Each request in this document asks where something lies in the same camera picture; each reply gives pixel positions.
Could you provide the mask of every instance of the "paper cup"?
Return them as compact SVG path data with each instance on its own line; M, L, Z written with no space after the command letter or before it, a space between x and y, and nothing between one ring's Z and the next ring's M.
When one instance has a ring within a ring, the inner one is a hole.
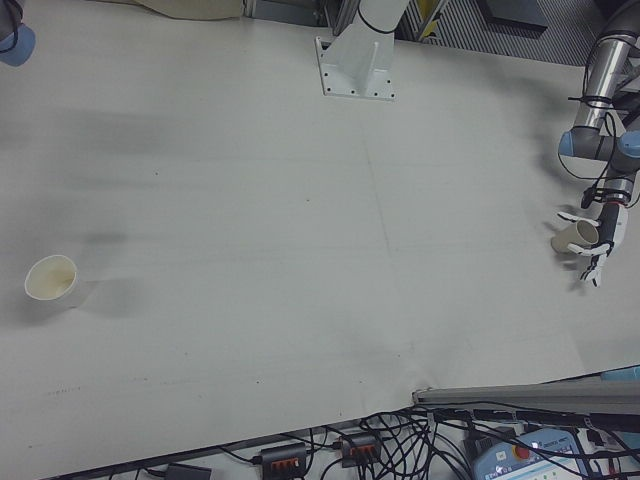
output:
M64 255L51 255L31 267L24 291L34 300L77 307L85 297L83 284L73 260Z
M567 245L574 243L581 247L590 247L598 243L598 229L585 220L578 220L551 239L551 247L558 253L570 253Z

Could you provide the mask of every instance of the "red switch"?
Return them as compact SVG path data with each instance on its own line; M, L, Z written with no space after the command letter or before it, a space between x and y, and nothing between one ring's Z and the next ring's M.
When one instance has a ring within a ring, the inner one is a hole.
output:
M531 456L531 452L527 448L514 446L513 456L518 460L527 460Z

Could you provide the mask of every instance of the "screen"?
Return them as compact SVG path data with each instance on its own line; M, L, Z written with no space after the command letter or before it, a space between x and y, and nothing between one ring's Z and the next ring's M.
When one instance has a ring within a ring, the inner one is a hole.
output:
M563 453L573 453L571 448L563 448ZM547 462L539 455L531 452L531 458L521 465L512 467L496 467L496 472L485 475L485 480L576 480L581 477L563 470L562 468ZM549 457L564 467L579 472L578 462L573 458Z

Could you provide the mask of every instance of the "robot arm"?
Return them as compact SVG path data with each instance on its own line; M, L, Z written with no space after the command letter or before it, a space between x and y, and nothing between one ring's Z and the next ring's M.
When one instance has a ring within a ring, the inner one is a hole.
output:
M601 178L585 190L581 206L603 204L597 220L559 213L566 221L587 220L597 227L599 240L585 248L570 244L567 248L591 257L591 264L580 279L601 283L602 268L621 244L627 226L627 207L631 202L636 173L640 170L640 131L628 131L621 137L600 135L605 116L613 109L613 96L627 56L640 36L640 0L625 3L609 20L596 41L585 67L580 107L573 128L560 140L558 153L572 157L605 161ZM588 67L593 63L589 74Z
M24 0L0 0L0 62L17 67L26 62L36 36L22 23Z

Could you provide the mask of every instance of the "white tabletop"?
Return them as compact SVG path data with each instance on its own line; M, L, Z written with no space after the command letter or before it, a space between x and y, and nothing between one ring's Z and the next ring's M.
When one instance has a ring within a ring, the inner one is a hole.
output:
M398 42L397 101L347 100L314 29L26 21L36 53L0 69L0 477L640 362L640 218L599 290L549 247L584 188L555 158L580 69ZM22 291L54 253L95 282L78 309Z

